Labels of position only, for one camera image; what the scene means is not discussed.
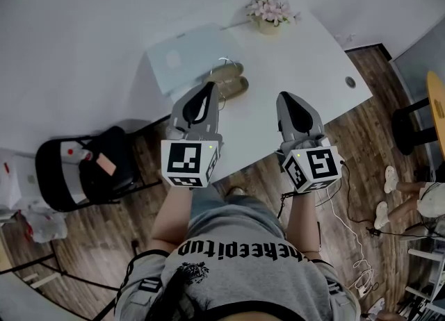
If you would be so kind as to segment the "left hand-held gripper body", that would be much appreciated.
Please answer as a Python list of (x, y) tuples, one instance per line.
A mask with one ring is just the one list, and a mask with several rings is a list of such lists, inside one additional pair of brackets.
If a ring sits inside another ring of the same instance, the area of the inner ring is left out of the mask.
[(169, 126), (161, 141), (161, 173), (171, 185), (205, 188), (220, 159), (223, 137), (216, 126), (183, 129)]

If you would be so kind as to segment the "tan glasses case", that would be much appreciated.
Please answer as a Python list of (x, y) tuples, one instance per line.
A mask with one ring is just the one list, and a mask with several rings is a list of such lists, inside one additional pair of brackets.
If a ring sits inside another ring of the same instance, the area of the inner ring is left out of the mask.
[(243, 72), (242, 64), (228, 63), (213, 68), (205, 81), (218, 86), (219, 102), (228, 101), (247, 91), (249, 83)]

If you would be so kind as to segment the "person's left forearm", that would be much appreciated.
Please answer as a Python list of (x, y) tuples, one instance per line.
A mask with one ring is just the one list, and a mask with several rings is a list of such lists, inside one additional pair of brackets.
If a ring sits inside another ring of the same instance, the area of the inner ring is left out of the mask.
[(171, 187), (152, 227), (148, 250), (171, 253), (186, 239), (191, 217), (193, 192)]

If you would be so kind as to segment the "person's right forearm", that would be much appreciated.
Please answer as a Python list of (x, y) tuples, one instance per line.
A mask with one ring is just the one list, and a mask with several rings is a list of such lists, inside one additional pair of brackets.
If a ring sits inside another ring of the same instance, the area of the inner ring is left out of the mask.
[(320, 255), (320, 232), (316, 216), (315, 196), (312, 192), (293, 197), (286, 240), (308, 259)]

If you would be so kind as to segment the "person's blue jeans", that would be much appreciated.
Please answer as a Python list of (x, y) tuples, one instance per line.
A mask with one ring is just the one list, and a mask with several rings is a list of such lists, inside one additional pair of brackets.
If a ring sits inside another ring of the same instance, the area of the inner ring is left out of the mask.
[(253, 221), (274, 236), (284, 237), (284, 230), (273, 212), (259, 199), (250, 195), (222, 197), (212, 185), (193, 191), (191, 224), (214, 217)]

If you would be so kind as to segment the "black bag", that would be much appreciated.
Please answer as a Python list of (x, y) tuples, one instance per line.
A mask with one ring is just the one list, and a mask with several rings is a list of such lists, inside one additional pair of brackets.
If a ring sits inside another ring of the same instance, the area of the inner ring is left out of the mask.
[[(84, 145), (92, 153), (91, 160), (79, 164), (80, 180), (87, 196), (111, 196), (129, 189), (138, 180), (136, 161), (124, 130), (113, 126)], [(115, 166), (109, 174), (97, 160), (103, 155)]]

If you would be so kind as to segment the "small pink box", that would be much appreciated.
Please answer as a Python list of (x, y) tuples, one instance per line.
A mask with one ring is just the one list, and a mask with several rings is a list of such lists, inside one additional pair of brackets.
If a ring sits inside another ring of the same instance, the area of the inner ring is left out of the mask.
[(113, 176), (116, 171), (116, 165), (103, 153), (99, 153), (96, 164), (98, 164), (98, 166), (100, 166), (109, 176)]

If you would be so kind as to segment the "clear bottle with red cap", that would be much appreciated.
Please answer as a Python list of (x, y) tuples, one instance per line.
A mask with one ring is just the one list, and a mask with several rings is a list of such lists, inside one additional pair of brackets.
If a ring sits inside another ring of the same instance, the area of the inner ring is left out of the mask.
[(67, 159), (70, 163), (80, 163), (81, 161), (90, 161), (93, 153), (83, 147), (73, 147), (67, 150)]

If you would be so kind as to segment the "pink flowers in cream pot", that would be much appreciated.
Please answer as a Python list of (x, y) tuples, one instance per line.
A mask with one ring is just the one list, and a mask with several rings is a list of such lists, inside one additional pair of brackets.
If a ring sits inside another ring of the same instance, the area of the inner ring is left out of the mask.
[(301, 20), (301, 13), (293, 12), (287, 0), (250, 0), (245, 10), (264, 35), (278, 34), (284, 25)]

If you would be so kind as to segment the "frosted glass partition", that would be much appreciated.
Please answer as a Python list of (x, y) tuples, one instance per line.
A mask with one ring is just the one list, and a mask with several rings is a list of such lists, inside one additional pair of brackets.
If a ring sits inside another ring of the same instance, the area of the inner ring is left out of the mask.
[(445, 15), (393, 58), (391, 65), (411, 104), (428, 97), (429, 71), (436, 73), (445, 84)]

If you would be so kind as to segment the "round wooden table black base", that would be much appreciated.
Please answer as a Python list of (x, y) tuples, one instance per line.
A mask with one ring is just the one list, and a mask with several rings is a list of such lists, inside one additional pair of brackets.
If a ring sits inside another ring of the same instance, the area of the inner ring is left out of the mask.
[[(436, 73), (429, 71), (426, 87), (427, 98), (394, 111), (391, 118), (393, 137), (398, 150), (406, 156), (410, 155), (416, 146), (438, 141), (445, 160), (445, 84)], [(426, 106), (430, 107), (434, 126), (415, 131), (410, 113)]]

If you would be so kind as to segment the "person's grey printed shirt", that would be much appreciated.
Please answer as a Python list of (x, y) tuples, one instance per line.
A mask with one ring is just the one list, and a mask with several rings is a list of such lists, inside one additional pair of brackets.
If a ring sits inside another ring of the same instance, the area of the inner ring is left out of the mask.
[(333, 267), (309, 260), (269, 218), (228, 204), (191, 220), (186, 240), (172, 252), (153, 249), (129, 264), (115, 321), (148, 321), (175, 274), (179, 300), (161, 321), (218, 321), (249, 311), (281, 321), (359, 321), (355, 296)]

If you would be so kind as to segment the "black folding chair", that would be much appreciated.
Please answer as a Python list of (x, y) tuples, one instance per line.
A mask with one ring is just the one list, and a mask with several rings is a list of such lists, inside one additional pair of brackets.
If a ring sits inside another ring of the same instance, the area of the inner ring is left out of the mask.
[(136, 162), (138, 180), (129, 189), (111, 196), (87, 196), (80, 180), (79, 164), (81, 162), (70, 163), (67, 159), (67, 150), (73, 147), (84, 148), (84, 145), (95, 136), (53, 139), (39, 147), (35, 156), (38, 185), (45, 203), (55, 211), (68, 213), (92, 205), (117, 204), (126, 195), (162, 183), (160, 179), (145, 183)]

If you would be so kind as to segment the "white cardboard box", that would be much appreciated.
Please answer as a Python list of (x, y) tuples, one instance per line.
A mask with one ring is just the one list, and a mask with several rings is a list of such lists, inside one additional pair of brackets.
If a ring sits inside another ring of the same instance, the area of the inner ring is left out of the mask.
[(15, 155), (0, 149), (0, 206), (12, 210), (21, 197)]

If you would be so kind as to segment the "white table with black frame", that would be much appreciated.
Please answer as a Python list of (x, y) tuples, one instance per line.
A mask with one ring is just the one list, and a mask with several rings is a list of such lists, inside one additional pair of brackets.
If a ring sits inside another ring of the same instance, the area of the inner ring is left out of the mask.
[(114, 309), (115, 299), (105, 306), (94, 318), (88, 319), (41, 295), (36, 288), (59, 277), (75, 279), (100, 288), (108, 286), (78, 278), (58, 268), (55, 273), (39, 280), (36, 284), (27, 284), (15, 273), (17, 271), (43, 265), (45, 261), (56, 258), (54, 253), (35, 259), (34, 261), (13, 267), (3, 240), (0, 237), (0, 321), (103, 321)]

